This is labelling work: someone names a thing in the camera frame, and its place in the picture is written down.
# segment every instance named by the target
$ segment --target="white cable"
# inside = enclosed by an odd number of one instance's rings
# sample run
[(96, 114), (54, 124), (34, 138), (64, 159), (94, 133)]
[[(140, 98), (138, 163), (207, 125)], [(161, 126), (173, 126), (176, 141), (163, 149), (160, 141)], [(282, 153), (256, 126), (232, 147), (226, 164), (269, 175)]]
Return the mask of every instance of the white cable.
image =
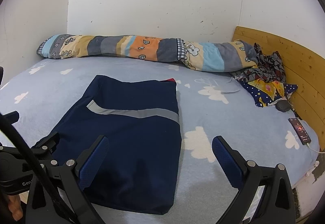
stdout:
[(320, 151), (316, 151), (316, 150), (313, 150), (313, 149), (311, 149), (311, 150), (314, 151), (315, 153), (318, 153), (318, 154), (325, 154), (325, 153), (322, 153)]

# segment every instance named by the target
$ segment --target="mattress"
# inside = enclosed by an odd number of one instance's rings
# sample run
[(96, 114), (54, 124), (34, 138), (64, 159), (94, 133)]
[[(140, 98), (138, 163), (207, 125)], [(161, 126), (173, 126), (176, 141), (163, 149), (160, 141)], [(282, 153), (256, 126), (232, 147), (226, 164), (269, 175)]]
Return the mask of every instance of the mattress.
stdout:
[[(316, 161), (317, 153), (301, 144), (288, 122), (295, 117), (292, 111), (282, 113), (275, 106), (258, 108), (229, 74), (194, 71), (177, 63), (104, 56), (44, 59), (2, 84), (0, 112), (19, 112), (14, 126), (33, 146), (52, 130), (96, 75), (124, 82), (174, 78), (182, 134), (178, 182), (170, 211), (149, 215), (95, 205), (106, 223), (216, 223), (237, 193), (213, 155), (211, 142), (217, 135), (246, 160), (267, 167), (284, 164), (292, 186)], [(302, 124), (312, 140), (311, 148), (319, 149), (315, 132), (306, 122)], [(0, 142), (12, 146), (2, 134)], [(261, 189), (247, 216), (252, 215), (260, 194)]]

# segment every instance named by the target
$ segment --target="blue textured pad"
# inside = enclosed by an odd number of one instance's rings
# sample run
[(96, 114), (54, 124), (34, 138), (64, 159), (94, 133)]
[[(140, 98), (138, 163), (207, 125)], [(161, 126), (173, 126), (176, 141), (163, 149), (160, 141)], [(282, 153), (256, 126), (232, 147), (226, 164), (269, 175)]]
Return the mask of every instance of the blue textured pad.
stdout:
[(222, 170), (227, 176), (231, 186), (233, 188), (237, 188), (238, 190), (242, 189), (244, 185), (243, 171), (217, 137), (215, 137), (212, 141), (212, 151), (221, 165)]
[(89, 159), (84, 163), (80, 169), (78, 185), (80, 190), (83, 191), (86, 187), (89, 187), (95, 178), (104, 158), (108, 152), (108, 139), (103, 137)]

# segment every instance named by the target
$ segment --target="black round object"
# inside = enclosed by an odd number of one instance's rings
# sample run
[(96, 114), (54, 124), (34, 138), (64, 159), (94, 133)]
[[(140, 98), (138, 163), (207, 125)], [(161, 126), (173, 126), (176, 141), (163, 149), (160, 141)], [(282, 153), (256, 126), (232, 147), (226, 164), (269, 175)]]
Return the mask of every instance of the black round object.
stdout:
[(287, 100), (280, 100), (277, 102), (275, 105), (276, 109), (281, 111), (281, 112), (287, 112), (288, 110), (291, 109), (291, 105)]

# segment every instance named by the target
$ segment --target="folded navy pants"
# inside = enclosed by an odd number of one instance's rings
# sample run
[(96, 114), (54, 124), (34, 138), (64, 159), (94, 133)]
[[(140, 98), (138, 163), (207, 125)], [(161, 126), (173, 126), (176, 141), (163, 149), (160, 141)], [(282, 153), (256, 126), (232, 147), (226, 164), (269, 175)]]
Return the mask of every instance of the folded navy pants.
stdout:
[(181, 148), (173, 79), (126, 83), (97, 75), (52, 131), (60, 134), (59, 165), (99, 135), (108, 138), (108, 154), (84, 190), (92, 203), (149, 214), (173, 205)]

